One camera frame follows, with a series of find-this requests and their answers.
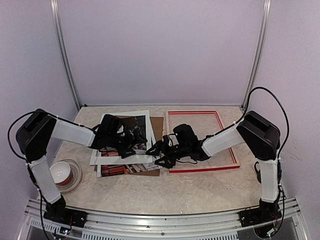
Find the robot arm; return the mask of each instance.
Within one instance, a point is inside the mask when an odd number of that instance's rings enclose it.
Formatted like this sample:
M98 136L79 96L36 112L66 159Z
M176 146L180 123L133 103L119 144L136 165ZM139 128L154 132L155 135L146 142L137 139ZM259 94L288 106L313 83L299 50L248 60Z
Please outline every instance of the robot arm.
M67 225L72 220L73 226L82 228L87 214L66 208L66 202L51 176L46 157L50 139L97 150L116 148L122 158L135 154L132 147L147 141L139 132L122 124L121 119L109 114L104 116L99 125L90 129L37 109L19 128L16 140L26 159L30 177L46 202L44 218Z
M162 157L155 164L172 168L176 160L191 157L205 161L217 153L246 143L260 166L262 188L259 208L240 212L243 227L260 224L280 218L278 201L281 167L277 153L280 147L280 131L271 122L254 111L248 112L240 121L220 132L198 140L191 126L181 124L173 129L178 144L173 145L169 135L163 136L147 154Z

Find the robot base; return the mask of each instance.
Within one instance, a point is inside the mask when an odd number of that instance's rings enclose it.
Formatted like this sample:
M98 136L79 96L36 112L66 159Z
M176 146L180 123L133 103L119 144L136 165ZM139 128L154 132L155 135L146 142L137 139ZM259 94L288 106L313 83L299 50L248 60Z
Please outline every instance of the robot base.
M276 217L280 219L282 214L278 203L264 202L260 199L260 206L239 212L242 227L263 224L274 221Z
M43 215L43 218L60 223L68 226L75 226L78 228L83 228L87 220L87 213L85 211L79 211L74 209L65 209L65 218L61 219L60 217L53 216L49 211L46 211Z

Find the vent grille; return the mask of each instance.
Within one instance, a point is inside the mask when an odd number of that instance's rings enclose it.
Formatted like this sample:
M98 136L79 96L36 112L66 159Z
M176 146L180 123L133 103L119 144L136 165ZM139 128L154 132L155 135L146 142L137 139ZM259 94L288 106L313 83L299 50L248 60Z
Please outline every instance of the vent grille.
M43 223L44 229L48 232L54 233L55 231L58 233L61 226L51 223ZM40 219L32 219L31 220L31 226L42 229L41 221ZM88 232L83 231L82 237L76 237L76 236L70 236L72 239L82 239L82 240L137 240L137 239L143 239L143 238L136 238L136 237L117 237L117 236L108 236L107 234L100 234L100 233L94 233L94 232ZM181 240L181 238L161 238L163 240ZM226 234L219 234L219 235L212 235L207 237L184 237L183 240L238 240L238 234L237 232L231 232Z

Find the beige table surface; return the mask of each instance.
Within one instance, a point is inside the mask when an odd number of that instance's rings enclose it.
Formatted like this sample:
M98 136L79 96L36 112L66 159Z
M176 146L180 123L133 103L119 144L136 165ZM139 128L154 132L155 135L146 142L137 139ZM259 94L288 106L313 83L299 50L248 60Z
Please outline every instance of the beige table surface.
M150 116L155 117L164 117L166 110L218 111L225 127L242 115L238 107L224 106L107 106L82 107L74 121L93 127L104 113L138 110L150 110ZM238 169L169 173L163 168L159 177L97 177L94 166L89 165L92 150L70 142L62 143L54 162L73 159L82 169L79 186L63 195L68 206L126 214L211 213L259 204L261 186L254 170L256 160L245 144L232 149L241 164Z

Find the white wall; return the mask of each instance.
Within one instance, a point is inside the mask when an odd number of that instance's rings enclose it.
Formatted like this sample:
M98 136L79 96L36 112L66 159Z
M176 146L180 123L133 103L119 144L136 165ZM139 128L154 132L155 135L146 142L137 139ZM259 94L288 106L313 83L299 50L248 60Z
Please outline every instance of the white wall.
M83 104L240 105L263 0L60 0Z
M319 239L320 1L272 1L255 85L272 90L287 111L291 132L282 154L283 183L289 197L296 196L311 239ZM271 97L256 92L250 107L286 135L283 114Z
M59 54L50 1L1 0L0 9L0 234L1 239L10 240L36 189L25 163L9 149L8 127L37 108L70 120L76 108ZM49 159L58 144L50 145Z

